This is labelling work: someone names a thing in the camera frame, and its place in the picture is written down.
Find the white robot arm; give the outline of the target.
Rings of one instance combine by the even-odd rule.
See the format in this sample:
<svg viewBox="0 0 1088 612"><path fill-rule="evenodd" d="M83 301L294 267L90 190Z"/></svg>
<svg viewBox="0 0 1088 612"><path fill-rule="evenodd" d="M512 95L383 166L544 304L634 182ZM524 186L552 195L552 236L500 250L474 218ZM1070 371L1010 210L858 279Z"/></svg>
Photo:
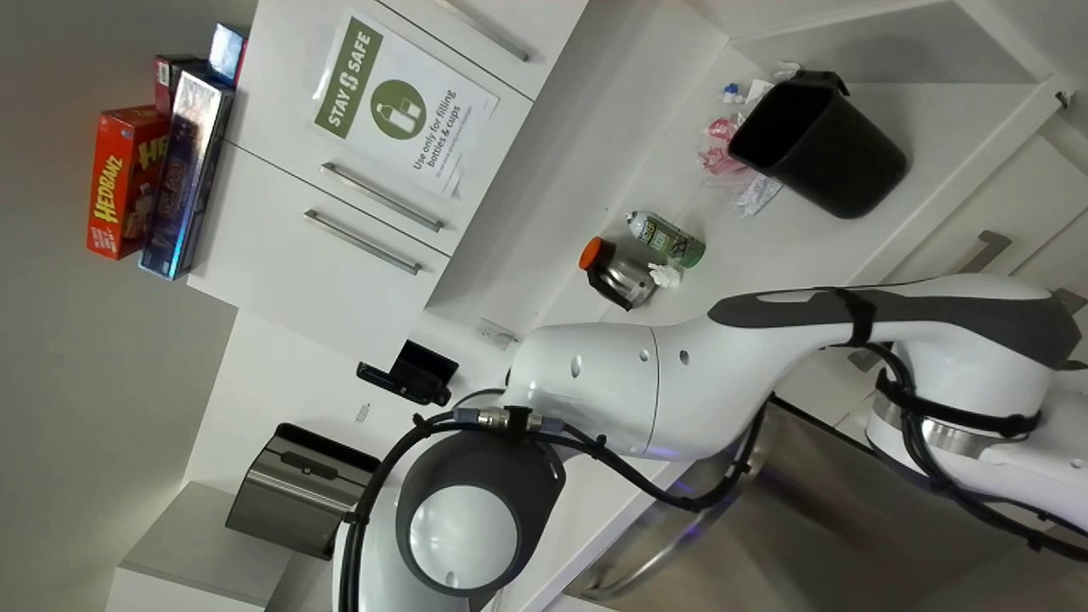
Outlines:
<svg viewBox="0 0 1088 612"><path fill-rule="evenodd" d="M1080 331L1010 277L743 294L670 326L531 334L498 390L416 418L339 517L332 612L475 612L539 552L574 454L637 461L747 447L782 377L828 347L875 352L881 455L973 517L1006 508L1088 529Z"/></svg>

